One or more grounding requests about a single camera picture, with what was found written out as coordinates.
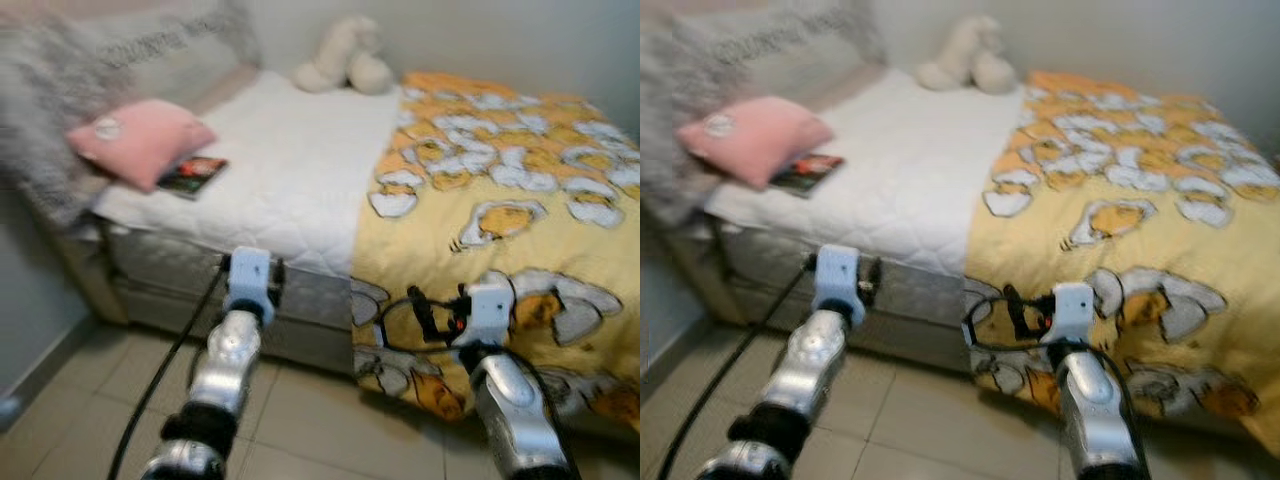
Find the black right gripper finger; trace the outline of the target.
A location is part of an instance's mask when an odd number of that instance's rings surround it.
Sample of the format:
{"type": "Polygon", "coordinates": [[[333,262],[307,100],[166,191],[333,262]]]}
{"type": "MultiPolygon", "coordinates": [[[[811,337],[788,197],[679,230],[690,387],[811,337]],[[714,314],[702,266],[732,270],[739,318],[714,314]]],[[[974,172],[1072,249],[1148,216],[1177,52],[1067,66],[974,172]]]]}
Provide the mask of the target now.
{"type": "Polygon", "coordinates": [[[1025,302],[1018,289],[1012,284],[1005,284],[1001,289],[1002,297],[1006,302],[1006,310],[1012,324],[1014,335],[1019,340],[1028,340],[1032,338],[1032,329],[1027,325],[1025,316],[1025,302]]]}
{"type": "Polygon", "coordinates": [[[422,340],[438,342],[440,333],[436,329],[433,301],[429,300],[417,285],[410,285],[407,288],[406,298],[410,302],[413,317],[419,324],[422,340]]]}

